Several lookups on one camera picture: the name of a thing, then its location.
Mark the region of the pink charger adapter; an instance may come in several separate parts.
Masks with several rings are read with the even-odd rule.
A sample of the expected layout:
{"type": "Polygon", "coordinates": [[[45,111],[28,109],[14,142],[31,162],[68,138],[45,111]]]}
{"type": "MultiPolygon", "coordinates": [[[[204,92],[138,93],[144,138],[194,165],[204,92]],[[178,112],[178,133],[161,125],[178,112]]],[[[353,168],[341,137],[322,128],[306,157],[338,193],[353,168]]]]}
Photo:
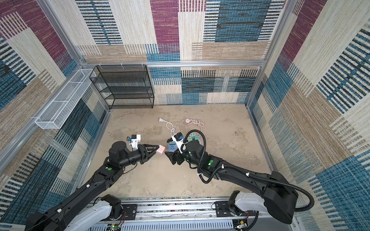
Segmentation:
{"type": "Polygon", "coordinates": [[[165,152],[165,147],[162,145],[159,145],[159,148],[157,149],[156,153],[162,155],[165,152]]]}

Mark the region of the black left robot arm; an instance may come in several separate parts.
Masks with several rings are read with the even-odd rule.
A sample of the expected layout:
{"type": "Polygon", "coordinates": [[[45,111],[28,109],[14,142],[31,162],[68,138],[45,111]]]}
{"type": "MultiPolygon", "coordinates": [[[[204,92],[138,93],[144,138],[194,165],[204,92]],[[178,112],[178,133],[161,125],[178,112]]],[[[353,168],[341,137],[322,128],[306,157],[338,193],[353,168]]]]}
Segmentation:
{"type": "Polygon", "coordinates": [[[41,214],[35,212],[26,222],[26,231],[63,231],[70,222],[100,193],[110,188],[124,173],[124,168],[151,159],[159,145],[139,144],[129,151],[124,141],[117,141],[109,149],[109,156],[93,176],[67,199],[41,214]]]}

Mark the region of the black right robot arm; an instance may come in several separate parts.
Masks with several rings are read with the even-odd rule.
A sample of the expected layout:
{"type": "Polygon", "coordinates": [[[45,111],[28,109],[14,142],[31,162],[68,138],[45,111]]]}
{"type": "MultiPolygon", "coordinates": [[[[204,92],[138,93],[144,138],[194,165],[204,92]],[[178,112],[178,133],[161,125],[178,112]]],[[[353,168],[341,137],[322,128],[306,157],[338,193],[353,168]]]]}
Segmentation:
{"type": "Polygon", "coordinates": [[[292,223],[298,193],[288,186],[289,182],[282,174],[276,171],[265,174],[243,169],[209,155],[203,149],[199,141],[191,141],[186,144],[186,150],[182,153],[176,150],[165,154],[173,165],[181,165],[184,162],[196,166],[200,164],[203,176],[231,182],[254,192],[264,200],[262,209],[273,218],[285,224],[292,223]]]}

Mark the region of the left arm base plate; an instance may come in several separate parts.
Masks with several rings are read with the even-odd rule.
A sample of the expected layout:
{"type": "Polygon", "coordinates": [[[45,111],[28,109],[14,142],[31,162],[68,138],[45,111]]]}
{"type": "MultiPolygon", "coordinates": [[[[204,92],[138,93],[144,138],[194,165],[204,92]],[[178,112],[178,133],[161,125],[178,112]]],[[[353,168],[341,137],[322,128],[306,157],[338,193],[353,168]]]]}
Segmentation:
{"type": "Polygon", "coordinates": [[[121,204],[121,206],[123,210],[120,212],[118,218],[105,218],[101,221],[119,222],[136,219],[138,204],[121,204]]]}

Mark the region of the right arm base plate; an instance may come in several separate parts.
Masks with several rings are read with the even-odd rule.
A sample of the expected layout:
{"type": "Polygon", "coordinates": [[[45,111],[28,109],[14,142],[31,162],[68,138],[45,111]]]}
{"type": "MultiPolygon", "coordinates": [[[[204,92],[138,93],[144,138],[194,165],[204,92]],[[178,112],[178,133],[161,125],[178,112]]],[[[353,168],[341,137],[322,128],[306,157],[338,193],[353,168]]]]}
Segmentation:
{"type": "Polygon", "coordinates": [[[217,217],[247,217],[248,215],[256,215],[256,211],[241,212],[239,209],[236,209],[236,207],[230,208],[227,201],[216,201],[211,208],[216,211],[217,217]]]}

